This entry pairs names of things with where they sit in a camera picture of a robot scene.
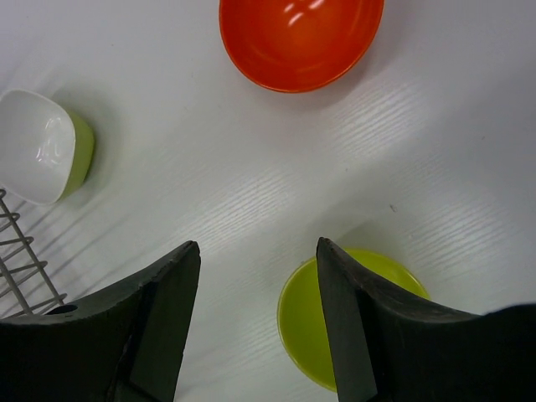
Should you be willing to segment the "lime green bowl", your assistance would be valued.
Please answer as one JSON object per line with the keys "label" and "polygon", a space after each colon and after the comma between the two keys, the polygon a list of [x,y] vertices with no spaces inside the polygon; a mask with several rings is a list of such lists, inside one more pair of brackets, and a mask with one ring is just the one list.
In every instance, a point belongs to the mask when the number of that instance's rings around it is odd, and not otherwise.
{"label": "lime green bowl", "polygon": [[[346,248],[353,259],[405,290],[429,299],[417,278],[398,261],[370,250]],[[300,265],[286,281],[277,307],[281,342],[294,364],[312,381],[337,390],[317,277],[317,259]]]}

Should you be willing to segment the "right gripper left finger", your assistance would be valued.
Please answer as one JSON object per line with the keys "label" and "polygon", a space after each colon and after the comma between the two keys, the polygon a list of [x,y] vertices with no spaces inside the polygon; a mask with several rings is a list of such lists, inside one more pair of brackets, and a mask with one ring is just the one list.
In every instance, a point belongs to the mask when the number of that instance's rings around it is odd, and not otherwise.
{"label": "right gripper left finger", "polygon": [[44,315],[1,321],[3,401],[172,401],[198,289],[188,241]]}

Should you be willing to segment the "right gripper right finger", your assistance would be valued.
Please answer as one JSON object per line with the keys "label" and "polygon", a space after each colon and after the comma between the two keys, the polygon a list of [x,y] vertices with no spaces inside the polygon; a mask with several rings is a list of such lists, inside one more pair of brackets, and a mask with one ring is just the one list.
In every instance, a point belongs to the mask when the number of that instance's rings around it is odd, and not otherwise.
{"label": "right gripper right finger", "polygon": [[326,238],[317,276],[341,401],[534,400],[534,305],[485,315],[445,307]]}

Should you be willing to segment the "orange-red bowl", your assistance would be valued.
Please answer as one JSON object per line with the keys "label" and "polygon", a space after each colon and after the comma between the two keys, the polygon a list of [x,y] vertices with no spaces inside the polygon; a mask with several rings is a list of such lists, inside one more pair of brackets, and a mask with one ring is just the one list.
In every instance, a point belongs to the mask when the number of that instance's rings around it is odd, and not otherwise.
{"label": "orange-red bowl", "polygon": [[219,31],[248,80],[303,93],[331,84],[363,58],[383,11],[383,0],[226,0],[219,4]]}

